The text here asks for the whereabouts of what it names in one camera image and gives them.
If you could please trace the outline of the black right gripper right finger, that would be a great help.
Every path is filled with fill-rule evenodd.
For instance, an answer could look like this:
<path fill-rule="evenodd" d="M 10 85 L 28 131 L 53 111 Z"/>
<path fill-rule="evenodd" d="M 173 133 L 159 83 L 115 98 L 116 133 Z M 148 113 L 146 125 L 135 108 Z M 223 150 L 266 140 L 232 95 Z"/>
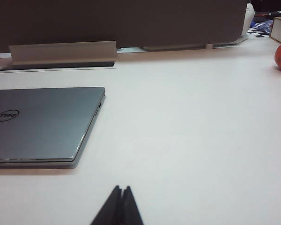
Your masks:
<path fill-rule="evenodd" d="M 141 214 L 137 207 L 134 195 L 129 186 L 123 192 L 122 198 L 122 225 L 143 225 Z"/>

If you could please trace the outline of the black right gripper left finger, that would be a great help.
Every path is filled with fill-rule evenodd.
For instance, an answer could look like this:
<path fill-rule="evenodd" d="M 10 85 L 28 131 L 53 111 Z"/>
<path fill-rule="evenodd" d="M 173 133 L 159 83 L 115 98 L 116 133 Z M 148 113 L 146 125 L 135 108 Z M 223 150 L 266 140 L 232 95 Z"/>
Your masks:
<path fill-rule="evenodd" d="M 121 199 L 121 188 L 117 185 L 110 193 L 91 225 L 115 225 L 117 223 L 118 205 Z"/>

